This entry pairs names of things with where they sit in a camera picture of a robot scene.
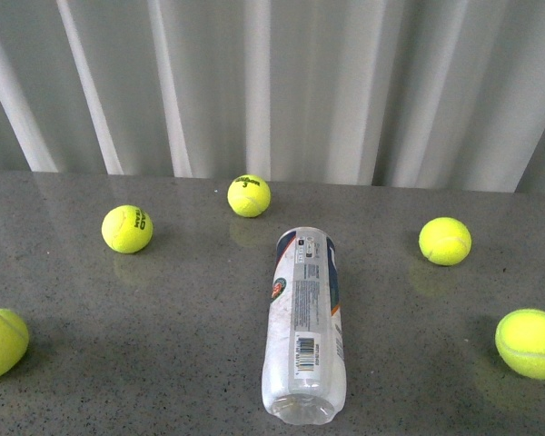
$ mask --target can bottom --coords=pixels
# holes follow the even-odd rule
[[[323,398],[295,393],[278,398],[271,406],[271,414],[287,424],[322,425],[332,421],[335,408]]]

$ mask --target can label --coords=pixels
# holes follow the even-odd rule
[[[299,227],[281,237],[271,304],[291,317],[292,380],[320,380],[331,361],[325,353],[343,359],[335,247],[326,233]]]

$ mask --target curtain fold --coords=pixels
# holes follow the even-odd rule
[[[0,0],[0,169],[545,193],[545,0]]]

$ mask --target tennis ball seam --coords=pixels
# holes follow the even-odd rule
[[[26,341],[26,336],[20,332],[12,323],[10,323],[4,316],[0,314],[0,319],[8,325],[18,336],[22,338],[23,341]]]
[[[258,204],[258,202],[254,199],[254,197],[250,197],[248,195],[245,195],[243,198],[245,198],[246,200],[250,200],[254,204],[254,207],[256,207],[256,209],[258,210],[259,213],[264,212],[264,209],[261,208],[261,206]]]
[[[121,215],[123,216],[121,224],[116,227],[116,231],[113,234],[113,239],[111,240],[111,248],[113,248],[114,250],[116,249],[115,242],[117,240],[117,237],[121,234],[121,231],[124,228],[125,221],[127,220],[127,214],[124,210],[121,211]]]
[[[469,246],[467,243],[465,243],[462,238],[459,238],[458,236],[447,236],[445,238],[442,238],[442,239],[439,239],[438,241],[436,241],[436,244],[435,245],[438,245],[439,243],[446,243],[448,241],[451,241],[451,240],[454,240],[454,241],[458,241],[459,243],[462,244],[462,246],[464,247],[464,251],[466,252],[466,254],[468,255],[470,250],[469,250]],[[436,250],[436,246],[434,246],[430,252],[428,253],[428,256],[426,257],[428,260],[430,260],[430,258],[432,257],[432,255],[434,254],[434,251]]]
[[[500,345],[504,347],[505,351],[514,354],[516,357],[545,359],[545,354],[539,354],[537,352],[519,352],[517,350],[512,349],[509,345],[505,343],[505,341],[500,337],[500,335],[499,335],[499,341],[500,341]]]

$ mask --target tennis ball logo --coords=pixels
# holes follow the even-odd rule
[[[254,218],[269,207],[271,189],[259,176],[242,175],[231,183],[228,188],[228,204],[240,216]]]

